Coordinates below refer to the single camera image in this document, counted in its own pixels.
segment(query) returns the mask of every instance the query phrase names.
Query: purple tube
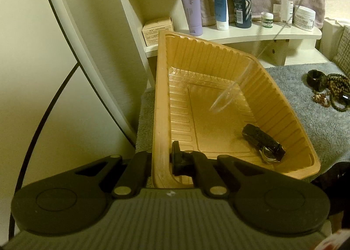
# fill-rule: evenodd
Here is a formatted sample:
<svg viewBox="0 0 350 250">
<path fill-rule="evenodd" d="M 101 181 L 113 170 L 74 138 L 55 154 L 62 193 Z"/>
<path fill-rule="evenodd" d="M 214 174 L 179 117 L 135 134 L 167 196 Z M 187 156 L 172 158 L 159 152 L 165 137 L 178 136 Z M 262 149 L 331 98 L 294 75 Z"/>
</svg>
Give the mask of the purple tube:
<svg viewBox="0 0 350 250">
<path fill-rule="evenodd" d="M 200 0 L 181 0 L 187 19 L 188 28 L 192 36 L 203 34 L 201 2 Z"/>
</svg>

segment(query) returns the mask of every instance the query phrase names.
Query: curved shelf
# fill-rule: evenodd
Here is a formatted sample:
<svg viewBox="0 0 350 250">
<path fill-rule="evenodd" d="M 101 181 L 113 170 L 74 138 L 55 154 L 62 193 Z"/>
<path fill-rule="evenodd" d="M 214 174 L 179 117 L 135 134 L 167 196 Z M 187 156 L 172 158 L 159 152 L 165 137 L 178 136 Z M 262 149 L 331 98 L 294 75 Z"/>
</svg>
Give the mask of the curved shelf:
<svg viewBox="0 0 350 250">
<path fill-rule="evenodd" d="M 219 44 L 230 44 L 250 41 L 273 40 L 276 34 L 283 27 L 274 23 L 272 28 L 264 28 L 261 22 L 253 22 L 249 29 L 241 29 L 230 24 L 227 31 L 219 31 L 216 25 L 203 27 L 203 35 L 199 38 L 212 41 Z M 179 30 L 179 33 L 189 34 L 188 30 Z M 313 31 L 304 31 L 292 25 L 291 28 L 283 28 L 276 40 L 293 40 L 293 39 L 316 39 L 322 37 L 320 29 L 314 27 Z M 147 57 L 156 56 L 158 54 L 158 45 L 152 45 L 145 48 Z"/>
</svg>

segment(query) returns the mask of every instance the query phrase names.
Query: black curved line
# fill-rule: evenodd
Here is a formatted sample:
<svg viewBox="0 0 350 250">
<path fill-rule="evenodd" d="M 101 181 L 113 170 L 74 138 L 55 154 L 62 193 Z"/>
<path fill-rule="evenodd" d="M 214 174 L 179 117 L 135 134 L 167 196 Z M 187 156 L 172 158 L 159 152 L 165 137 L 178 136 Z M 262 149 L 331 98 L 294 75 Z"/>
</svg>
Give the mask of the black curved line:
<svg viewBox="0 0 350 250">
<path fill-rule="evenodd" d="M 23 180 L 24 180 L 24 176 L 26 174 L 27 168 L 28 168 L 28 164 L 29 164 L 29 160 L 31 158 L 31 155 L 33 153 L 34 147 L 36 142 L 38 141 L 39 135 L 46 123 L 46 120 L 48 119 L 53 107 L 55 106 L 59 96 L 61 95 L 62 91 L 64 90 L 64 88 L 66 87 L 68 81 L 72 78 L 74 72 L 77 70 L 77 68 L 79 67 L 79 64 L 76 64 L 73 69 L 70 71 L 70 73 L 67 75 L 66 79 L 64 80 L 64 82 L 61 84 L 61 86 L 58 88 L 55 96 L 52 98 L 49 106 L 47 107 L 43 117 L 41 118 L 41 121 L 39 122 L 38 127 L 36 128 L 36 131 L 33 135 L 33 138 L 31 139 L 32 141 L 29 144 L 27 153 L 23 159 L 23 163 L 22 163 L 22 167 L 20 170 L 20 173 L 18 175 L 17 178 L 17 183 L 16 183 L 16 187 L 15 187 L 15 193 L 22 187 L 23 185 Z M 15 233 L 15 219 L 12 216 L 12 213 L 10 214 L 10 222 L 9 222 L 9 226 L 8 226 L 8 240 L 10 240 Z"/>
<path fill-rule="evenodd" d="M 64 29 L 63 29 L 63 26 L 62 26 L 62 24 L 61 24 L 61 22 L 60 22 L 60 20 L 59 20 L 59 18 L 58 18 L 57 12 L 56 12 L 56 10 L 55 10 L 55 8 L 54 8 L 54 5 L 53 5 L 53 3 L 52 3 L 52 0 L 48 0 L 48 1 L 49 1 L 49 3 L 50 3 L 51 9 L 52 9 L 52 11 L 53 11 L 53 13 L 54 13 L 54 15 L 55 15 L 56 21 L 57 21 L 57 23 L 58 23 L 58 25 L 59 25 L 59 27 L 60 27 L 60 29 L 61 29 L 61 31 L 62 31 L 62 34 L 64 35 L 64 38 L 66 39 L 66 41 L 67 41 L 67 43 L 68 43 L 68 45 L 69 45 L 69 48 L 71 49 L 71 51 L 72 51 L 72 53 L 73 53 L 73 55 L 74 55 L 76 61 L 78 62 L 80 68 L 82 69 L 82 71 L 83 71 L 85 77 L 86 77 L 87 80 L 89 81 L 89 83 L 90 83 L 92 89 L 95 91 L 97 97 L 99 98 L 99 100 L 101 101 L 101 103 L 103 104 L 103 106 L 105 107 L 105 109 L 107 110 L 108 114 L 112 117 L 113 121 L 116 123 L 116 125 L 118 126 L 118 128 L 120 129 L 120 131 L 121 131 L 121 132 L 123 133 L 123 135 L 127 138 L 127 140 L 130 142 L 130 144 L 132 145 L 132 147 L 136 148 L 135 143 L 134 143 L 134 142 L 129 138 L 129 136 L 124 132 L 124 130 L 123 130 L 123 129 L 121 128 L 121 126 L 119 125 L 118 121 L 114 118 L 114 116 L 112 115 L 111 111 L 108 109 L 108 107 L 107 107 L 107 105 L 105 104 L 105 102 L 102 100 L 101 96 L 98 94 L 98 92 L 97 92 L 95 86 L 94 86 L 93 83 L 91 82 L 91 80 L 90 80 L 88 74 L 86 73 L 84 67 L 82 66 L 82 64 L 81 64 L 81 62 L 80 62 L 80 60 L 79 60 L 77 54 L 75 53 L 75 51 L 74 51 L 74 49 L 73 49 L 72 44 L 70 43 L 70 41 L 69 41 L 69 39 L 68 39 L 68 37 L 67 37 L 67 35 L 66 35 Z"/>
</svg>

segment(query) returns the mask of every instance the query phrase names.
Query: cardboard box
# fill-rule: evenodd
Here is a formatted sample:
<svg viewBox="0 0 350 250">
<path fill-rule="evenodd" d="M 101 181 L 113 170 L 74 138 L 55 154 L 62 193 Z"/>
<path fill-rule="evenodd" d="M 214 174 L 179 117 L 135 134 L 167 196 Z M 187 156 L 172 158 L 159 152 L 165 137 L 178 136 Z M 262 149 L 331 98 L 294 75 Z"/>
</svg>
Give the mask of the cardboard box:
<svg viewBox="0 0 350 250">
<path fill-rule="evenodd" d="M 174 31 L 173 21 L 170 17 L 163 17 L 148 21 L 142 29 L 147 46 L 158 44 L 159 31 Z"/>
</svg>

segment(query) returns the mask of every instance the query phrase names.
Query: purple tube cap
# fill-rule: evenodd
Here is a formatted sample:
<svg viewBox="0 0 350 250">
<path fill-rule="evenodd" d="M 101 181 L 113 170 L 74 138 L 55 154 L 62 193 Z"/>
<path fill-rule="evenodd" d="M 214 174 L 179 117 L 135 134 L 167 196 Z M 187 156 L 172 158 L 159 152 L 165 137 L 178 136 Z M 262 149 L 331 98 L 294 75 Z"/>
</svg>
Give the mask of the purple tube cap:
<svg viewBox="0 0 350 250">
<path fill-rule="evenodd" d="M 202 26 L 196 26 L 196 27 L 189 27 L 190 35 L 198 37 L 203 34 L 203 27 Z"/>
</svg>

